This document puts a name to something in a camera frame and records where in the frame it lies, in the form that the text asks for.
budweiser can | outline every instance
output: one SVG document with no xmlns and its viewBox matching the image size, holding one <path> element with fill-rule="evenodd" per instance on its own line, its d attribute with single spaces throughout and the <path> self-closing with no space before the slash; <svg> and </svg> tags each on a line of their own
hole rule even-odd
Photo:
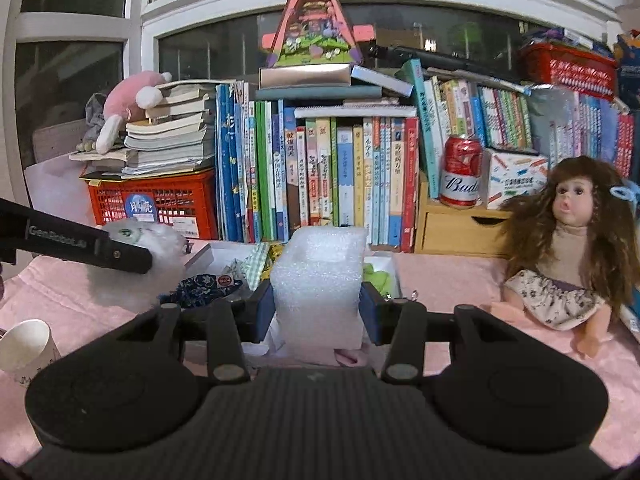
<svg viewBox="0 0 640 480">
<path fill-rule="evenodd" d="M 440 201 L 460 209 L 476 205 L 480 187 L 482 146 L 475 139 L 449 137 L 444 145 Z"/>
</svg>

doll face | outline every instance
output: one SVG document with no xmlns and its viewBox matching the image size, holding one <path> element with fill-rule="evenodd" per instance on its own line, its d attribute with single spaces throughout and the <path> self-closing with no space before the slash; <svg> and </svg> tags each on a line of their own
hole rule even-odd
<svg viewBox="0 0 640 480">
<path fill-rule="evenodd" d="M 572 178 L 558 184 L 553 205 L 556 220 L 571 227 L 585 227 L 593 213 L 593 184 L 588 178 Z"/>
</svg>

paper cup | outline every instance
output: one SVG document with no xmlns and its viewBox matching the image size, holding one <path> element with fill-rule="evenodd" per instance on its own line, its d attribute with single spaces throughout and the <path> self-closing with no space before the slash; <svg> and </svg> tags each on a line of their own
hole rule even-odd
<svg viewBox="0 0 640 480">
<path fill-rule="evenodd" d="M 41 319 L 28 319 L 0 339 L 0 370 L 24 386 L 45 366 L 60 359 L 51 329 Z"/>
</svg>

red crate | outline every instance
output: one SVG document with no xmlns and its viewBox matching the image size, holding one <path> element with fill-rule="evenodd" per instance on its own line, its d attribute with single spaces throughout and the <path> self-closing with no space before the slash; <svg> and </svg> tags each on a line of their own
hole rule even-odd
<svg viewBox="0 0 640 480">
<path fill-rule="evenodd" d="M 616 94 L 616 61 L 568 46 L 537 43 L 520 53 L 528 79 L 559 84 L 594 97 Z"/>
<path fill-rule="evenodd" d="M 196 219 L 198 236 L 189 238 L 217 240 L 214 171 L 183 176 L 135 178 L 122 181 L 91 180 L 88 183 L 91 205 L 98 225 L 126 218 L 125 201 L 132 193 L 152 197 L 158 210 L 158 220 L 173 225 L 173 218 Z"/>
</svg>

drawer handle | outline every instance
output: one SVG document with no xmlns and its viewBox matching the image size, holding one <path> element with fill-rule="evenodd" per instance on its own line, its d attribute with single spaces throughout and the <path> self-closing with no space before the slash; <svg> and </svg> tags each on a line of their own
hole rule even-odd
<svg viewBox="0 0 640 480">
<path fill-rule="evenodd" d="M 483 216 L 472 216 L 471 218 L 476 224 L 484 226 L 498 225 L 506 220 L 505 218 L 486 218 Z"/>
</svg>

